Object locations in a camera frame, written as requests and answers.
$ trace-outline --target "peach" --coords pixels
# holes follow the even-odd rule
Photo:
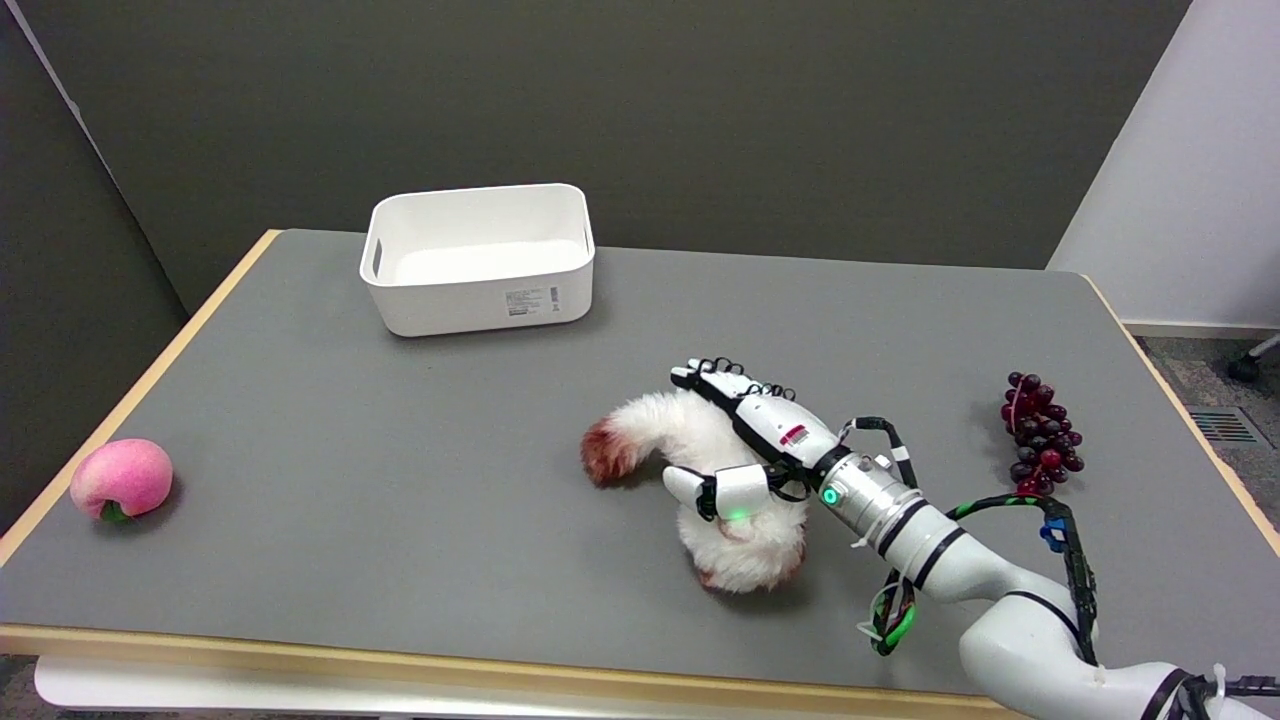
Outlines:
[[[173,461],[159,445],[142,438],[99,447],[76,468],[70,496],[90,518],[122,521],[160,506],[173,488]]]

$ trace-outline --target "red label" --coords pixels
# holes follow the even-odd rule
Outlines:
[[[809,430],[804,429],[804,425],[796,425],[787,430],[780,442],[781,445],[800,445],[806,437],[809,437]]]

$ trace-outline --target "stuffed animal tail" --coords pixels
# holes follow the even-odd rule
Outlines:
[[[669,445],[682,424],[684,401],[676,393],[645,395],[591,425],[581,446],[582,468],[591,482],[614,484]]]

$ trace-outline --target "grapes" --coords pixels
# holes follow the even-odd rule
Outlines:
[[[1028,465],[1027,462],[1014,462],[1009,466],[1009,477],[1012,478],[1015,483],[1034,474],[1036,468]]]
[[[1069,473],[1084,469],[1075,452],[1084,437],[1066,418],[1066,407],[1053,404],[1057,391],[1039,375],[1010,373],[1000,419],[1014,436],[1018,462],[1009,466],[1009,478],[1020,495],[1052,495]]]

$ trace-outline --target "wooden table edge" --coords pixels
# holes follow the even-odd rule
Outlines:
[[[72,474],[84,457],[105,443],[150,392],[191,340],[209,322],[239,281],[262,256],[282,231],[268,231],[201,305],[150,368],[124,395],[106,419],[93,430],[70,460],[45,487],[26,512],[0,537],[0,568],[67,491]],[[1224,482],[1231,488],[1271,547],[1280,555],[1280,537],[1267,521],[1239,477],[1213,452],[1190,415],[1138,347],[1115,310],[1093,281],[1082,275],[1129,340],[1134,352],[1181,414],[1188,428],[1212,459]],[[760,707],[809,712],[874,714],[904,720],[964,717],[986,720],[1015,717],[988,698],[946,693],[920,693],[884,688],[846,688],[804,685],[763,680],[739,680],[692,675],[668,675],[568,667],[497,660],[472,660],[430,655],[358,651],[334,647],[300,646],[230,638],[201,638],[159,633],[90,630],[0,624],[0,648],[22,655],[68,655],[110,660],[173,662],[252,670],[312,673],[344,678],[408,680],[504,691],[540,691],[566,694],[604,696],[726,707]]]

